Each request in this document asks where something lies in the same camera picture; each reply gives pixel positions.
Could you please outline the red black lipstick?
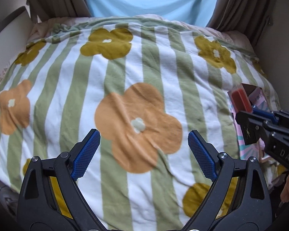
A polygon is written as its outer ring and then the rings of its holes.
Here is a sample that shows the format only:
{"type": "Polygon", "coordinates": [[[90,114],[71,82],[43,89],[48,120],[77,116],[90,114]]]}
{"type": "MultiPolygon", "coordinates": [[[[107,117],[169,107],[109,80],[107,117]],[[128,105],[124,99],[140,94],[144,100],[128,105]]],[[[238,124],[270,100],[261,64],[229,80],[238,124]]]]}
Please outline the red black lipstick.
{"type": "Polygon", "coordinates": [[[253,111],[249,98],[242,84],[235,85],[229,92],[228,96],[234,108],[234,112],[245,111],[251,113],[253,111]]]}

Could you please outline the cardboard box with pink lining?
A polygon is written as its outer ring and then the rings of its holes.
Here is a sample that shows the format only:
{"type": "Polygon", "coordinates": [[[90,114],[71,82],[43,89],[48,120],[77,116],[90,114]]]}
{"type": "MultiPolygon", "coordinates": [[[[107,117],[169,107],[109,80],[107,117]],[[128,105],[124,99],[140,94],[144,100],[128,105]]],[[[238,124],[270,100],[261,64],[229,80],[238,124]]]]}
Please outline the cardboard box with pink lining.
{"type": "Polygon", "coordinates": [[[265,153],[265,143],[261,139],[261,124],[263,116],[256,112],[269,112],[271,107],[267,102],[261,87],[249,84],[235,85],[228,92],[232,103],[231,111],[239,144],[240,158],[247,160],[256,157],[264,163],[271,157],[265,153]]]}

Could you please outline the striped floral blanket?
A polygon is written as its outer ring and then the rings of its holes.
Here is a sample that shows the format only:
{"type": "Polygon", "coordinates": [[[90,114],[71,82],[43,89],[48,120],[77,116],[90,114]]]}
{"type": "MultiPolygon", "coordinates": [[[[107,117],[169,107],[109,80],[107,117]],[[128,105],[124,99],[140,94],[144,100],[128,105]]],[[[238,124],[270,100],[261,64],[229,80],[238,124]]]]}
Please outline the striped floral blanket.
{"type": "Polygon", "coordinates": [[[210,181],[191,130],[233,158],[255,156],[228,92],[278,95],[248,39],[156,16],[51,19],[33,27],[0,78],[0,180],[19,192],[31,157],[57,157],[90,129],[101,144],[77,180],[108,228],[181,229],[210,181]]]}

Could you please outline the brown curtain right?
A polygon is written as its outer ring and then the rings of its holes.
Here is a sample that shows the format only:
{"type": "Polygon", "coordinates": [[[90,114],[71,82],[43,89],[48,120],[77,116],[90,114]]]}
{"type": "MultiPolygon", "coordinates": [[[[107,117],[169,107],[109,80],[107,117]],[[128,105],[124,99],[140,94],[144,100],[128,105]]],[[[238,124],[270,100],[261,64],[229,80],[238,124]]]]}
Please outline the brown curtain right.
{"type": "Polygon", "coordinates": [[[276,0],[217,0],[207,26],[220,32],[238,31],[256,46],[276,0]]]}

